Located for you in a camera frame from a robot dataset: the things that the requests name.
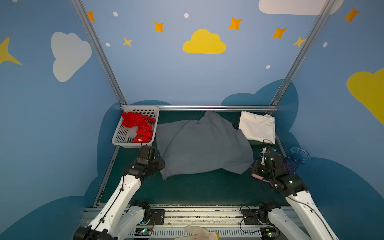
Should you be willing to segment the grey t shirt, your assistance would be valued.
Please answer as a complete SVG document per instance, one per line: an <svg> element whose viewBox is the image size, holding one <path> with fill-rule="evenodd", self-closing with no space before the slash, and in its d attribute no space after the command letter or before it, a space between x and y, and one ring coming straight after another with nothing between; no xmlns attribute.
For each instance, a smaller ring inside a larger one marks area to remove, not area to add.
<svg viewBox="0 0 384 240"><path fill-rule="evenodd" d="M158 125L156 142L165 162L163 180L219 169L241 175L254 161L243 132L212 111L199 120Z"/></svg>

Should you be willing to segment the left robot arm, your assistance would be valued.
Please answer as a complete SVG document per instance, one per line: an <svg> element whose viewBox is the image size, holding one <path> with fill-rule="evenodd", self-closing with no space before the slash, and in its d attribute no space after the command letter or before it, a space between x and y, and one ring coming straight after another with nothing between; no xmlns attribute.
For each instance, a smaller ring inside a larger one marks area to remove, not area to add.
<svg viewBox="0 0 384 240"><path fill-rule="evenodd" d="M124 240L137 225L150 222L150 203L136 200L130 204L130 201L146 178L164 168L165 162L157 149L141 146L137 158L124 169L106 205L87 227L78 227L73 239Z"/></svg>

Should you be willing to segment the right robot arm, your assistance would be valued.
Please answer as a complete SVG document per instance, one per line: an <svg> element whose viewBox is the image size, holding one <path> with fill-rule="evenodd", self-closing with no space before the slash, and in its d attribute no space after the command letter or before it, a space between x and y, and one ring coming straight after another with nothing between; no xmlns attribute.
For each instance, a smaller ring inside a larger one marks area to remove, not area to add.
<svg viewBox="0 0 384 240"><path fill-rule="evenodd" d="M301 230L276 201L260 204L258 220L272 225L289 240L337 240L337 235L316 206L308 187L296 174L295 167L301 163L294 158L284 158L268 146L262 149L261 159L255 162L252 177L280 192L307 231Z"/></svg>

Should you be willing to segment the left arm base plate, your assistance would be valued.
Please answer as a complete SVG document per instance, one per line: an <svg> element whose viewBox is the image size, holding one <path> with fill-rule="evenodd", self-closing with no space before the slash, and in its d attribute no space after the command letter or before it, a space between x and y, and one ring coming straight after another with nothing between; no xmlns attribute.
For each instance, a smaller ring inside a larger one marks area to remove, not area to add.
<svg viewBox="0 0 384 240"><path fill-rule="evenodd" d="M151 209L150 218L145 221L146 226L162 226L165 221L165 210L164 209Z"/></svg>

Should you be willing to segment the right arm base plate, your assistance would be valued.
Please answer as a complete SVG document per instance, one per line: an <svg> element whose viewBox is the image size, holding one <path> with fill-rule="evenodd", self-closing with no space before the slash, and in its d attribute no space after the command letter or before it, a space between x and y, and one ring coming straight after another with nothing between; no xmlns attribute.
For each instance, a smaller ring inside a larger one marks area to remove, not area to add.
<svg viewBox="0 0 384 240"><path fill-rule="evenodd" d="M267 225L269 222L263 211L245 208L241 210L246 225Z"/></svg>

